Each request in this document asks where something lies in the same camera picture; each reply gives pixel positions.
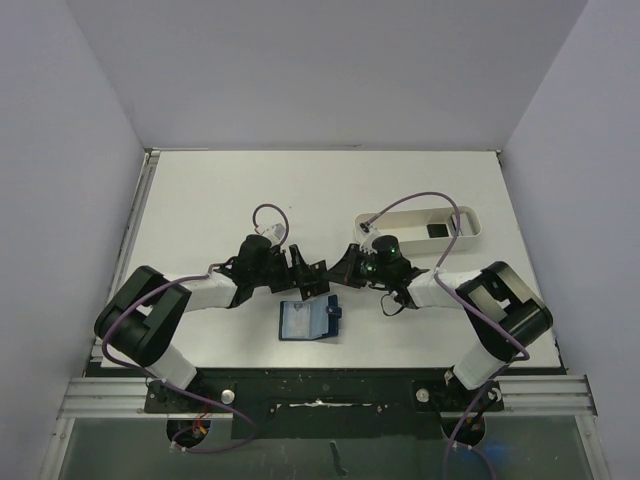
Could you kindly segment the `black credit card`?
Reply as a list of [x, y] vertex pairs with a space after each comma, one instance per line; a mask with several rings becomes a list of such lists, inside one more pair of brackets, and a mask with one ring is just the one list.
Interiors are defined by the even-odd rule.
[[324, 295], [330, 291], [329, 281], [324, 277], [326, 271], [325, 260], [312, 265], [301, 263], [293, 267], [295, 283], [303, 301]]

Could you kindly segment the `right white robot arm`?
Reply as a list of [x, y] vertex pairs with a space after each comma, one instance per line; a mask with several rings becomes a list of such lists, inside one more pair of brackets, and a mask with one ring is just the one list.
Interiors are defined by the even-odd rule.
[[404, 257], [392, 235], [376, 238], [369, 251], [351, 244], [324, 277], [351, 288], [381, 289], [401, 309], [462, 308], [477, 341], [449, 370], [445, 384], [446, 399], [459, 409], [478, 401], [481, 386], [510, 364], [528, 360], [527, 347], [553, 325], [548, 307], [507, 263], [468, 272], [421, 269]]

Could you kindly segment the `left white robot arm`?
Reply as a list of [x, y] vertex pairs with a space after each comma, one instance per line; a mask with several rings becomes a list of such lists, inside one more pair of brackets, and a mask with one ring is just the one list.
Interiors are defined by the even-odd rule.
[[272, 293], [297, 288], [304, 300], [315, 296], [326, 262], [308, 264], [297, 245], [287, 252], [268, 238], [252, 234], [236, 255], [205, 274], [169, 279], [150, 266], [137, 268], [99, 314], [94, 332], [111, 362], [139, 368], [169, 384], [168, 399], [180, 410], [200, 405], [204, 387], [197, 368], [172, 345], [182, 316], [210, 308], [231, 309], [254, 290]]

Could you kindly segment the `blue card holder wallet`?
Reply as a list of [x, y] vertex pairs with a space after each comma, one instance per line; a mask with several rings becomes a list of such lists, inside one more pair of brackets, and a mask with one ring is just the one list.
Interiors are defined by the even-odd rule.
[[337, 295], [306, 301], [282, 301], [279, 311], [280, 341], [316, 341], [337, 337], [343, 310]]

